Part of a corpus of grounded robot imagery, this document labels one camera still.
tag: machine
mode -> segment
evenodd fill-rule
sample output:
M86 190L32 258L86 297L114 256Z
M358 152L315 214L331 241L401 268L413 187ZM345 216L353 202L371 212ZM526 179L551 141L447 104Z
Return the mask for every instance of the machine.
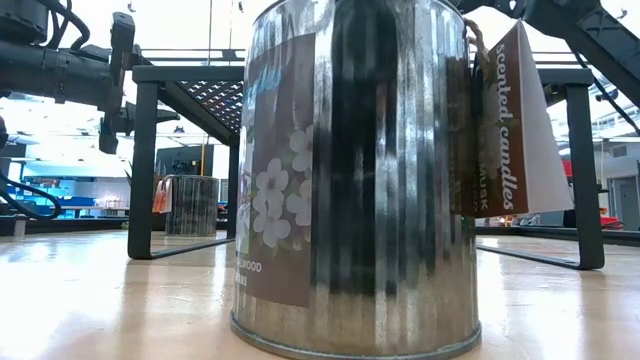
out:
M49 42L49 15L53 35ZM60 24L58 15L63 19ZM71 23L81 33L69 50L59 50L60 41ZM89 28L72 12L72 1L66 7L59 0L3 0L0 2L0 97L11 92L44 96L56 103L73 101L93 105L105 116L101 121L100 149L115 153L116 132L131 132L131 119L122 116L124 73L139 59L133 45L135 25L131 16L113 14L111 50L84 46ZM0 149L8 140L4 122L0 124ZM14 186L25 185L0 179ZM47 197L55 205L51 215L41 216L22 207L7 194L0 194L12 206L36 219L55 218L60 212L55 198L37 189L34 193Z

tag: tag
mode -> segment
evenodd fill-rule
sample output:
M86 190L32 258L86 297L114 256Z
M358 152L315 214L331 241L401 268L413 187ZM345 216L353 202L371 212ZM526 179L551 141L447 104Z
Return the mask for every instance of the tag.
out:
M489 51L489 60L477 124L476 217L573 208L522 21Z
M161 180L160 182L158 182L156 196L153 200L154 213L164 214L171 212L171 193L171 179Z

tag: brown tag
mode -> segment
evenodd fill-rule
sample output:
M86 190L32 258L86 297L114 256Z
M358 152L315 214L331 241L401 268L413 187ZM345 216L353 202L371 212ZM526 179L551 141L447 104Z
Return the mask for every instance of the brown tag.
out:
M489 51L490 83L478 124L476 217L528 212L522 123L519 27Z

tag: white flower print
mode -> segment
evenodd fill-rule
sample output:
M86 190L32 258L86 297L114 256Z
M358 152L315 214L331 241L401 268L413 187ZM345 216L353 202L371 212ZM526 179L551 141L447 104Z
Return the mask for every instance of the white flower print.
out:
M311 180L305 180L300 184L300 196L289 195L287 210L296 214L298 226L311 225Z
M298 172L311 170L313 160L313 125L306 131L298 130L291 134L289 147L296 153L293 159L293 169Z
M258 211L258 216L253 222L253 231L262 233L262 242L270 248L278 245L278 240L289 236L291 224L280 219L282 216L282 203L272 206L264 195L258 195L253 199L253 208Z
M282 207L282 203L284 203L282 192L286 189L287 184L289 184L289 173L282 170L280 159L272 159L267 165L267 171L261 172L256 178L258 197L264 197L271 207Z

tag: black metal frame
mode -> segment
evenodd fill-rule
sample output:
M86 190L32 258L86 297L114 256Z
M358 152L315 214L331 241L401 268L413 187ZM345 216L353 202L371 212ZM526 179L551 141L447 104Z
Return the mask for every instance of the black metal frame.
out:
M600 227L600 206L589 110L589 86L593 83L593 74L588 69L539 69L539 74L543 86L549 87L552 90L551 93L567 100L567 122L580 259L574 261L486 245L477 245L477 248L570 269L601 269L605 263L605 256ZM483 233L489 234L489 231L489 229L484 229ZM535 229L524 227L518 229L518 234L545 237Z
M545 239L578 241L578 230L561 226L478 226L478 236L528 236ZM606 245L640 247L640 231L602 230L602 241Z
M239 136L178 84L180 81L242 81L242 66L153 66L133 68L138 85L134 123L133 169L127 250L132 259L151 260L185 253L234 240L238 194ZM222 144L229 146L229 199L227 239L207 241L177 249L151 251L153 183L155 165L158 100L202 128Z

